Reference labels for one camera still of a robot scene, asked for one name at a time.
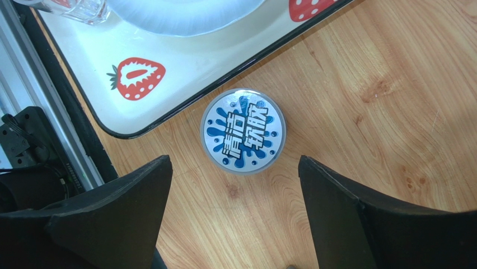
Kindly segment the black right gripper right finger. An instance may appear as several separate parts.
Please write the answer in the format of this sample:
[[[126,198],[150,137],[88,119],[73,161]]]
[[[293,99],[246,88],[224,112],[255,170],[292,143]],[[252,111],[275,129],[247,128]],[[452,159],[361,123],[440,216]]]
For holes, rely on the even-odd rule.
[[[476,267],[476,211],[405,202],[309,156],[298,175],[320,268]]]

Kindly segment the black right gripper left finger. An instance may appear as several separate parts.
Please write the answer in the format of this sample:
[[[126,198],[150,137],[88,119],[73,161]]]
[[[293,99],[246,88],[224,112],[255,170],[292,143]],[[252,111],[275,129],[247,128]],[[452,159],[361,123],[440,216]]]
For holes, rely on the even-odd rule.
[[[1,214],[2,268],[151,268],[173,168],[162,155],[44,208]]]

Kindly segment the blue patterned tape roll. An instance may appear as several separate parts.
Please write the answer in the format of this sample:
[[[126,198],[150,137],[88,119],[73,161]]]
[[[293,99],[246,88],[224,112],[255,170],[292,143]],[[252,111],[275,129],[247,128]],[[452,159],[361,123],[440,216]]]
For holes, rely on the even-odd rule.
[[[286,119],[278,104],[252,89],[233,89],[216,96],[200,125],[206,156],[236,175],[266,170],[279,158],[286,138]]]

